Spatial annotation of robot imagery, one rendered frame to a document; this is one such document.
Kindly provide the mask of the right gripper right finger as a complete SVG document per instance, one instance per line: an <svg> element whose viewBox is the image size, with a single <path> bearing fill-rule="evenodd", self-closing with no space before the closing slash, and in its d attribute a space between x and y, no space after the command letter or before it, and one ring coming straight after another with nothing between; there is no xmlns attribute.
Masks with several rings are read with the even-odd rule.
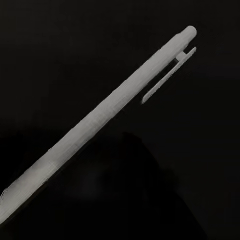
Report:
<svg viewBox="0 0 240 240"><path fill-rule="evenodd" d="M125 134L129 240L210 240L138 136ZM156 223L145 220L139 168Z"/></svg>

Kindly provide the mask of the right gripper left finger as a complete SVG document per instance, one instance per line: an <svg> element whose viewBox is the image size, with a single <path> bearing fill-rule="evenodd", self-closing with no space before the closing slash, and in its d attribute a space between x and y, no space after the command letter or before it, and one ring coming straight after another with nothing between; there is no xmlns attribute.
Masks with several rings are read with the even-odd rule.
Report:
<svg viewBox="0 0 240 240"><path fill-rule="evenodd" d="M0 139L0 194L7 188L8 182L28 151L23 133Z"/></svg>

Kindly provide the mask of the pen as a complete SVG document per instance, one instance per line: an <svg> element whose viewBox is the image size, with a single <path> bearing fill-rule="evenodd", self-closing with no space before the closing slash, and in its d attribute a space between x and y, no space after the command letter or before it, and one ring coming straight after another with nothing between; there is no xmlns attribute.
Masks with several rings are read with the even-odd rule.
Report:
<svg viewBox="0 0 240 240"><path fill-rule="evenodd" d="M9 219L58 170L100 132L124 107L150 84L173 61L176 66L142 99L144 104L197 51L185 50L197 36L197 29L188 26L175 35L154 56L134 72L87 117L57 142L45 155L0 194L0 225Z"/></svg>

